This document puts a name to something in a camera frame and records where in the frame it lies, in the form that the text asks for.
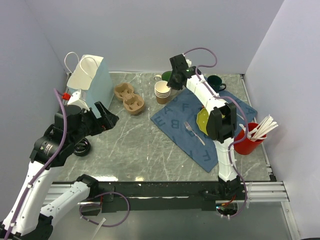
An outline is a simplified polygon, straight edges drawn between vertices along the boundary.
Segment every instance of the red container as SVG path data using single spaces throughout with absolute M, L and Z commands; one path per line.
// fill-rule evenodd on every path
M 256 126 L 258 126 L 258 123 L 250 122 L 248 124 L 249 132 L 253 130 Z M 238 136 L 235 137 L 234 141 L 238 141 L 242 139 L 245 135 L 244 130 L 241 130 L 241 132 L 238 134 Z M 262 143 L 264 140 L 256 140 L 251 141 L 250 139 L 246 138 L 244 141 L 236 143 L 234 145 L 234 150 L 241 155 L 248 155 L 255 150 L 256 147 L 259 146 L 260 143 Z

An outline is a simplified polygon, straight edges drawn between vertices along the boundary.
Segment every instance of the silver fork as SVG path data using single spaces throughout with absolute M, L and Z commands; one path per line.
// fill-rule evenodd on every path
M 189 123 L 188 123 L 187 121 L 184 122 L 184 125 L 185 125 L 185 128 L 186 128 L 188 131 L 193 132 L 193 134 L 200 140 L 200 142 L 203 144 L 203 146 L 206 145 L 205 142 L 198 136 L 198 134 L 196 134 L 196 133 L 192 130 L 191 126 L 189 125 Z

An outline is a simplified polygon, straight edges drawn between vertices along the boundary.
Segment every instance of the gray marble table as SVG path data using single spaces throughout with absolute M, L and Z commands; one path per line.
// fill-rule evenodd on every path
M 115 128 L 88 137 L 92 151 L 85 157 L 71 155 L 56 181 L 74 181 L 82 174 L 99 181 L 217 181 L 219 166 L 204 171 L 150 120 L 164 105 L 156 101 L 155 73 L 111 73 L 114 84 L 131 83 L 144 98 L 146 108 L 130 115 L 113 98 L 109 110 L 119 116 Z M 239 74 L 219 75 L 227 90 L 248 103 Z M 269 181 L 266 160 L 259 146 L 250 155 L 235 153 L 236 165 L 246 181 Z

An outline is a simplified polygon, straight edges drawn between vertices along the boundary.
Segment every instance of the fork handle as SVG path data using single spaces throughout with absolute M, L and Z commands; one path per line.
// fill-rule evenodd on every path
M 205 146 L 205 142 L 198 136 L 198 134 L 196 134 L 194 131 L 192 131 L 193 134 L 199 139 L 199 141 L 202 143 L 203 146 Z

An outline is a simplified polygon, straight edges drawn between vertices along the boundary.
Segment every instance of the yellow bowl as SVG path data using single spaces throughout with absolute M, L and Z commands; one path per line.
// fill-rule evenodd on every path
M 198 125 L 199 129 L 204 132 L 207 136 L 207 123 L 209 119 L 209 113 L 205 108 L 202 108 L 202 110 L 197 114 L 196 116 L 196 124 Z

